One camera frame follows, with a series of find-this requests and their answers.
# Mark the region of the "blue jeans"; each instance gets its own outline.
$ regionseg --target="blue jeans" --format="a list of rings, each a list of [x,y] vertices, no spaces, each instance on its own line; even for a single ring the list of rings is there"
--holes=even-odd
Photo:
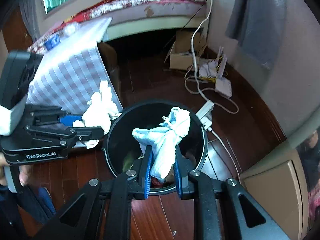
[[[17,205],[42,224],[45,224],[54,215],[29,186],[24,187],[23,193],[16,194],[0,185],[0,212],[7,218],[20,239],[28,239],[28,235]]]

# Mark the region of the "person's leg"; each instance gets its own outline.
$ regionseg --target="person's leg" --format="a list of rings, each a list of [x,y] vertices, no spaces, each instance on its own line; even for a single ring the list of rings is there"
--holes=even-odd
[[[13,230],[19,235],[19,239],[28,239],[14,195],[15,194],[11,193],[7,187],[0,186],[0,212],[6,217]]]
[[[39,199],[48,207],[53,215],[56,214],[56,209],[52,203],[49,190],[46,187],[40,187],[38,190]]]
[[[17,204],[27,211],[35,220],[45,224],[55,214],[50,196],[49,199],[44,201],[38,194],[35,194],[29,186],[25,186],[23,193],[16,194]]]

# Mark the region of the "power strip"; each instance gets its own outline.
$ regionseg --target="power strip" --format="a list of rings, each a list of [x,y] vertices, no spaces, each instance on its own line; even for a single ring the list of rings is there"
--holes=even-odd
[[[202,123],[204,130],[207,131],[212,125],[212,115],[214,103],[212,101],[207,101],[196,113],[196,116],[199,118]]]

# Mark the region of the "black metal arm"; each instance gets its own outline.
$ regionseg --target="black metal arm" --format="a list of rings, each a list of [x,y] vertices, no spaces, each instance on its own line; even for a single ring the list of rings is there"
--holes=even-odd
[[[176,165],[180,167],[182,176],[177,184],[181,186],[186,182],[184,169],[191,166],[188,164],[190,161],[180,158],[179,154],[178,150]],[[108,181],[91,179],[33,239],[97,239],[107,199],[110,199],[110,204],[104,239],[130,239],[131,200],[146,199],[149,184],[142,185],[142,181],[150,173],[150,156],[151,147],[147,147],[144,158],[136,160],[132,170]],[[180,189],[182,199],[195,201],[194,239],[222,239],[220,224],[223,224],[225,237],[229,240],[289,240],[277,223],[235,179],[210,179],[196,170],[189,171],[187,176],[188,185],[184,184]],[[219,221],[216,198],[221,203],[222,221]]]
[[[43,125],[59,124],[66,116],[56,106],[26,105],[23,116],[10,136],[0,136],[2,152],[10,165],[33,164],[66,159],[77,141],[100,139],[101,127],[53,129]]]

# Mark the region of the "black trash can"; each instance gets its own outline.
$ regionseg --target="black trash can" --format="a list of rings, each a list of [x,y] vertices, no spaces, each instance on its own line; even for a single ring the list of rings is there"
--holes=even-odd
[[[181,140],[181,153],[193,154],[195,168],[200,170],[207,157],[208,138],[201,122],[186,106],[166,100],[150,100],[135,104],[124,110],[122,115],[112,124],[108,138],[103,142],[107,164],[114,176],[129,170],[134,160],[141,156],[138,141],[133,138],[134,128],[152,129],[163,122],[162,117],[168,116],[171,108],[178,106],[190,112],[191,123],[188,135]],[[176,190],[175,184],[163,188],[151,188],[150,195],[164,195]]]

